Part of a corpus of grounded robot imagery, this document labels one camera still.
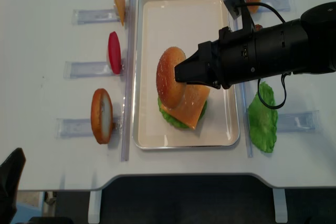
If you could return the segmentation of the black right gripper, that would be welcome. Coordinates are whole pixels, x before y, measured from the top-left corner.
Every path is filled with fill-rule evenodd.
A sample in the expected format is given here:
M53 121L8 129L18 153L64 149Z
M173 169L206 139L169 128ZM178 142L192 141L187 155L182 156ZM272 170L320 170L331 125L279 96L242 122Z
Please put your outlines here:
M286 72L283 24L229 41L235 34L225 27L218 40L199 44L193 55L174 67L175 81L228 89L237 83Z

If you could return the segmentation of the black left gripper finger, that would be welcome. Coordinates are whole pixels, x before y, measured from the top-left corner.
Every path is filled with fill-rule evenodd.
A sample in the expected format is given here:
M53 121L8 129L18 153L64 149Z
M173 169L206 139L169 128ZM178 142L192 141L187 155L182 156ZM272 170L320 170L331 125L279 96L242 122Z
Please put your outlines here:
M22 148L16 148L1 164L1 223L10 223L17 211L18 185L26 158Z

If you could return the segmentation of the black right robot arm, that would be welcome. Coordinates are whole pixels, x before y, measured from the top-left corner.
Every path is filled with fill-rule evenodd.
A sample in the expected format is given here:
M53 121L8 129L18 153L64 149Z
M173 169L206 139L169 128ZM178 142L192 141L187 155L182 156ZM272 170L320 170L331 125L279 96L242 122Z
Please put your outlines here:
M299 19L256 30L247 3L234 6L243 27L224 27L216 41L198 45L175 66L175 80L228 89L232 85L284 73L335 72L335 3L321 4Z

